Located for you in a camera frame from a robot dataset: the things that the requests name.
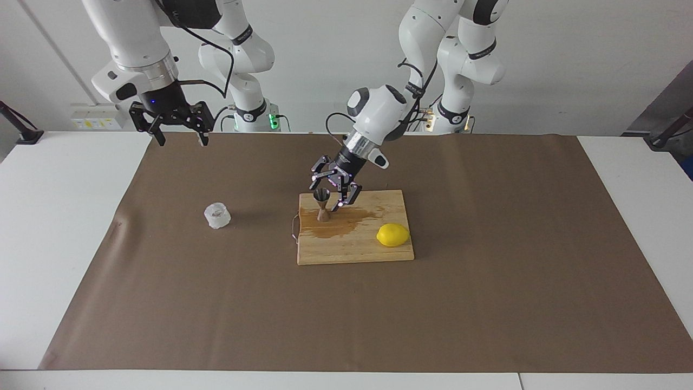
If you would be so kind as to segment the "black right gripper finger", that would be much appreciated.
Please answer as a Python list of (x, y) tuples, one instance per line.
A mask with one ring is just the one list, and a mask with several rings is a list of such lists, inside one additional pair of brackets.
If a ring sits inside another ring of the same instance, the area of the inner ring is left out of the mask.
[(210, 143), (213, 131), (213, 114), (205, 101), (183, 106), (181, 109), (182, 125), (198, 134), (199, 143), (205, 147)]
[(165, 145), (166, 138), (160, 129), (164, 121), (164, 117), (161, 114), (156, 114), (153, 121), (148, 121), (148, 119), (145, 118), (145, 114), (149, 114), (149, 112), (146, 111), (142, 103), (131, 103), (128, 113), (138, 132), (147, 133), (159, 144), (159, 146)]

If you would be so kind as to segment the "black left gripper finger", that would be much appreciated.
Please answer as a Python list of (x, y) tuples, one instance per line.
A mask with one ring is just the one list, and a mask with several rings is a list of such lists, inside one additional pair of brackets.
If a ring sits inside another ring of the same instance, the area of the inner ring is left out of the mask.
[(339, 184), (337, 185), (336, 189), (338, 198), (334, 206), (331, 208), (331, 212), (337, 212), (340, 207), (344, 207), (345, 205), (354, 204), (354, 202), (356, 202), (356, 198), (361, 193), (362, 186), (357, 183), (350, 183), (349, 185)]
[(329, 166), (330, 163), (331, 159), (329, 156), (323, 155), (322, 157), (319, 157), (317, 162), (312, 166), (312, 182), (310, 183), (310, 191), (314, 191), (316, 188), (318, 188), (319, 183), (321, 183), (322, 179), (326, 177), (326, 174), (323, 173), (323, 169), (325, 166)]

